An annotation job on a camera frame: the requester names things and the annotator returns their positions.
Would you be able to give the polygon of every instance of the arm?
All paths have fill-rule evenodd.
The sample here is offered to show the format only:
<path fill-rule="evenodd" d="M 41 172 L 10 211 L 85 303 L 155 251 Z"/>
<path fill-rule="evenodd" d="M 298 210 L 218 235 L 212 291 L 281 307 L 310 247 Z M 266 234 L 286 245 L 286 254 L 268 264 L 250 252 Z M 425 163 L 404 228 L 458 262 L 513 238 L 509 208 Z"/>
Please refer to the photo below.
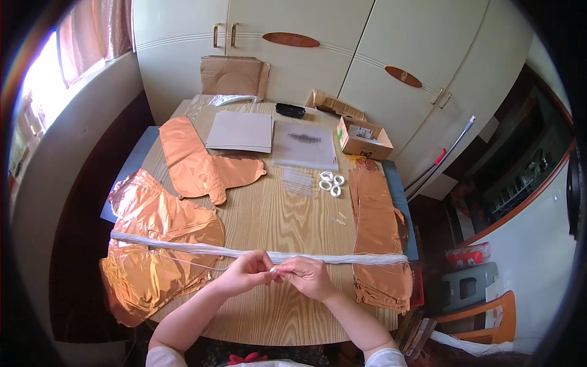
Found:
<path fill-rule="evenodd" d="M 184 353 L 198 339 L 220 306 L 230 297 L 247 292 L 257 285 L 281 283 L 273 264 L 262 250 L 236 259 L 226 272 L 198 291 L 189 301 L 167 315 L 155 329 L 149 350 L 166 346 Z"/>
<path fill-rule="evenodd" d="M 335 288 L 324 261 L 295 257 L 276 265 L 275 269 L 301 293 L 328 307 L 350 340 L 363 351 L 365 360 L 380 349 L 397 349 L 389 331 L 375 317 Z"/>

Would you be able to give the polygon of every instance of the gray plastic stool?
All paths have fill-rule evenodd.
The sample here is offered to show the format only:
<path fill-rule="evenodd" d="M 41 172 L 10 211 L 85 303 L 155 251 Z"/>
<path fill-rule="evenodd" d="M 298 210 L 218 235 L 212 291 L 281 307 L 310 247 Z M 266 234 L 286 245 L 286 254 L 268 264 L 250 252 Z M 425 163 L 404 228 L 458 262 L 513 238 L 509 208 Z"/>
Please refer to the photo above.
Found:
<path fill-rule="evenodd" d="M 495 283 L 494 277 L 497 274 L 497 264 L 490 261 L 478 265 L 474 268 L 465 269 L 442 277 L 443 282 L 448 282 L 450 286 L 450 304 L 443 307 L 444 313 L 453 312 L 458 309 L 470 306 L 485 300 L 485 288 Z M 467 284 L 467 293 L 464 299 L 461 299 L 461 280 L 474 278 L 475 282 Z"/>

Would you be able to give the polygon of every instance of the wooden chair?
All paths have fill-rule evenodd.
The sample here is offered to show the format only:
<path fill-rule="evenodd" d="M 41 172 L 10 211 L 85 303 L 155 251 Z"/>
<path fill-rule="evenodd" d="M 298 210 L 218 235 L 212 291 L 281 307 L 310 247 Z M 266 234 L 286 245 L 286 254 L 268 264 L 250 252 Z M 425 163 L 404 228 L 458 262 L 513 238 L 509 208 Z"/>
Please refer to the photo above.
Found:
<path fill-rule="evenodd" d="M 481 344 L 498 344 L 502 342 L 514 341 L 515 335 L 515 298 L 512 291 L 507 291 L 501 297 L 487 302 L 484 305 L 458 311 L 453 314 L 437 317 L 439 324 L 443 322 L 455 321 L 466 317 L 475 316 L 485 311 L 501 306 L 504 310 L 503 319 L 498 328 L 482 329 L 475 331 L 461 332 L 453 334 L 455 338 L 481 343 Z"/>

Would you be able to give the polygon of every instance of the curtain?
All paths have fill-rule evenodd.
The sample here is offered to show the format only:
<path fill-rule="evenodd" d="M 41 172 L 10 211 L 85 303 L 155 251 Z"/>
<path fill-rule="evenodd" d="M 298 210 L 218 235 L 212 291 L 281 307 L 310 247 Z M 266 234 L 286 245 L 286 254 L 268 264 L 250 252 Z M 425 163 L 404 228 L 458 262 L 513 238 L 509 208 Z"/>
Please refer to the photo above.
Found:
<path fill-rule="evenodd" d="M 131 0 L 81 0 L 57 29 L 66 87 L 101 59 L 132 49 Z"/>

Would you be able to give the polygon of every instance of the red basket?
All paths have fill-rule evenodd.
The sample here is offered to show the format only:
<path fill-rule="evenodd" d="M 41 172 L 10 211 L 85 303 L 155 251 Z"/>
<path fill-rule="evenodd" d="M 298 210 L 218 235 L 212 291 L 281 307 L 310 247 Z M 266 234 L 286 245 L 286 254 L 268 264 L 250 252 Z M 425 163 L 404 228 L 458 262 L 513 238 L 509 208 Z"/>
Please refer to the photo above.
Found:
<path fill-rule="evenodd" d="M 410 297 L 410 309 L 424 305 L 424 284 L 422 283 L 422 267 L 419 265 L 411 265 L 411 275 L 413 280 L 413 286 Z"/>

